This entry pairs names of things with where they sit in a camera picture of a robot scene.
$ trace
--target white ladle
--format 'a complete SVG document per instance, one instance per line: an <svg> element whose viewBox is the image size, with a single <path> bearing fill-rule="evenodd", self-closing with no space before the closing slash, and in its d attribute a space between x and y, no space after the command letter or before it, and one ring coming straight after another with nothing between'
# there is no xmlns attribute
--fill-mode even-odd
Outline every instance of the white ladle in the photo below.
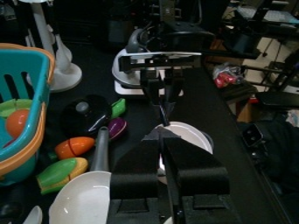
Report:
<svg viewBox="0 0 299 224"><path fill-rule="evenodd" d="M41 223L42 223L42 210L38 206L34 206L22 224L41 224Z"/></svg>

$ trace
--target white plate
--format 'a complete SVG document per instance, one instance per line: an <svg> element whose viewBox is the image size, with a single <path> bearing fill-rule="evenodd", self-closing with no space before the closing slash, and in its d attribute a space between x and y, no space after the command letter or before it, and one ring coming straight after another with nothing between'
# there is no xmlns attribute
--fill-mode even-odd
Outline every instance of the white plate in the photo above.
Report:
<svg viewBox="0 0 299 224"><path fill-rule="evenodd" d="M49 209L51 224L104 224L108 217L111 173L89 171L60 190Z"/></svg>
<svg viewBox="0 0 299 224"><path fill-rule="evenodd" d="M164 224L173 224L173 218L169 217L169 218L167 219L167 221L164 222Z"/></svg>
<svg viewBox="0 0 299 224"><path fill-rule="evenodd" d="M175 135L180 136L183 140L185 140L191 144L195 144L196 146L203 148L209 154L212 154L211 143L207 137L189 124L184 122L171 122L171 125L164 128L168 129ZM160 169L157 171L157 173L160 174L159 180L165 184L165 177L163 177L164 164L161 159L159 165L160 165Z"/></svg>

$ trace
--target orange toy fruit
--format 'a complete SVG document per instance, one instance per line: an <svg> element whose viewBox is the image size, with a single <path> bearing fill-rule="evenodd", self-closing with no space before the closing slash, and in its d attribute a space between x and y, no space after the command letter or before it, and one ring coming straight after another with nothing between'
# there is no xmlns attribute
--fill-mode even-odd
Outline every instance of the orange toy fruit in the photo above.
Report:
<svg viewBox="0 0 299 224"><path fill-rule="evenodd" d="M59 159L75 158L87 152L95 145L96 140L88 136L73 137L55 147Z"/></svg>
<svg viewBox="0 0 299 224"><path fill-rule="evenodd" d="M17 109L5 120L5 130L12 138L17 138L22 131L24 125L26 121L26 117L29 115L29 109Z"/></svg>

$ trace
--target black table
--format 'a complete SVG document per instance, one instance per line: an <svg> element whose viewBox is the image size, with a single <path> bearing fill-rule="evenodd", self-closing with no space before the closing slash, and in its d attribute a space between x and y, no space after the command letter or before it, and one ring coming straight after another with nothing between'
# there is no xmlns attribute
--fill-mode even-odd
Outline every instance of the black table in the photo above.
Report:
<svg viewBox="0 0 299 224"><path fill-rule="evenodd" d="M49 164L49 160L42 156L45 152L52 151L56 144L67 139L59 124L63 107L72 100L88 94L103 95L109 103L119 98L111 74L115 54L101 52L91 45L73 45L71 50L73 63L83 70L83 80L72 90L51 94L41 159L34 174ZM213 156L228 170L231 198L241 221L244 223L287 223L276 196L252 165L235 117L223 101L211 76L203 68L185 69L183 74L185 77L183 97L176 103L169 121L188 123L211 136L215 144ZM112 172L117 160L160 123L148 100L127 99L125 105L127 111L123 117L128 123L127 133L109 144ZM87 153L85 157L91 159L92 153ZM40 195L33 175L22 183L0 190L1 202L16 200L24 205L22 215L13 223L22 223L34 205L41 207L42 223L48 223L48 209L55 196L56 193Z"/></svg>

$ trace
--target black clamp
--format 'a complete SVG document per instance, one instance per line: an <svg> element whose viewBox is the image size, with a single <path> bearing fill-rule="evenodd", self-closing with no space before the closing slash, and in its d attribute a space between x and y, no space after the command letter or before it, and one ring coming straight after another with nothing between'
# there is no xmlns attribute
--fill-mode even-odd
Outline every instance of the black clamp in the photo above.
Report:
<svg viewBox="0 0 299 224"><path fill-rule="evenodd" d="M163 127L153 129L116 164L107 223L160 223L160 155L172 223L240 223L229 199L225 167L204 149Z"/></svg>

